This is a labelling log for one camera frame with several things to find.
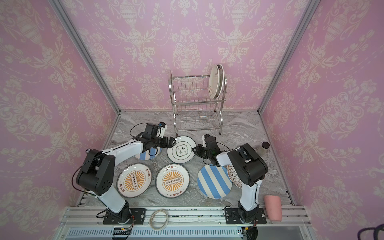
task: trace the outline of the dish rack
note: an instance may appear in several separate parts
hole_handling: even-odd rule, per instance
[[[223,105],[227,91],[224,89],[216,99],[208,93],[210,75],[172,76],[169,78],[169,94],[172,103],[176,136],[181,131],[212,130],[223,127]]]

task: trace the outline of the pink cup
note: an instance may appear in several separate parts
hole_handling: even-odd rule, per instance
[[[280,221],[282,218],[281,199],[278,196],[264,196],[265,210],[271,221]]]

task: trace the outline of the marble countertop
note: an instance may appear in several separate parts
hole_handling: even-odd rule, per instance
[[[249,143],[256,149],[262,142],[267,141],[267,136],[262,126],[260,116],[257,115],[255,111],[225,111],[223,112],[223,119],[224,124],[221,135],[218,134],[218,130],[207,130],[179,132],[179,136],[189,136],[194,139],[196,144],[199,144],[202,141],[201,136],[208,133],[215,136],[218,142],[223,143],[231,149],[245,143]],[[172,112],[123,112],[109,147],[114,147],[130,140],[130,129],[141,122],[165,122],[168,125],[168,130],[165,135],[175,137]],[[132,134],[139,134],[144,128],[144,124],[139,125],[133,129]],[[291,205],[273,154],[268,152],[263,159],[267,163],[269,171],[261,185],[259,195],[260,205],[264,205],[263,198],[265,195],[279,196],[281,197],[282,205]],[[120,173],[127,166],[135,163],[147,165],[154,178],[145,193],[138,197],[127,199],[130,206],[237,206],[242,194],[242,190],[233,184],[230,193],[222,199],[210,199],[206,197],[199,190],[197,185],[197,174],[205,164],[203,163],[202,158],[194,156],[189,162],[183,164],[190,174],[190,183],[187,191],[181,196],[173,199],[163,197],[157,192],[154,179],[164,166],[172,163],[167,156],[167,151],[164,149],[158,156],[151,160],[143,161],[131,157],[122,162],[115,168],[114,182],[116,183]],[[103,204],[98,199],[88,197],[85,206],[103,206]]]

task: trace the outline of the pink wall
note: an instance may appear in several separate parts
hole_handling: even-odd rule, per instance
[[[322,0],[263,115],[320,240],[384,222],[383,8]]]
[[[171,109],[168,78],[222,63],[225,108],[256,109],[308,0],[62,0],[122,109]]]
[[[0,2],[0,23],[1,238],[47,240],[116,115],[47,1]]]

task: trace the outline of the robotic arm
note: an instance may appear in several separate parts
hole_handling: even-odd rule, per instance
[[[90,191],[107,208],[108,214],[125,224],[131,217],[129,203],[112,187],[115,167],[122,161],[152,147],[172,148],[176,140],[164,137],[167,125],[147,124],[144,132],[133,137],[132,140],[102,151],[91,150],[84,160],[84,164],[76,178],[76,183]]]
[[[199,157],[209,159],[217,167],[233,165],[243,182],[238,213],[244,222],[255,220],[259,208],[260,185],[268,172],[268,166],[248,143],[233,150],[221,152],[215,137],[206,134],[202,138],[203,144],[197,145],[192,151]]]

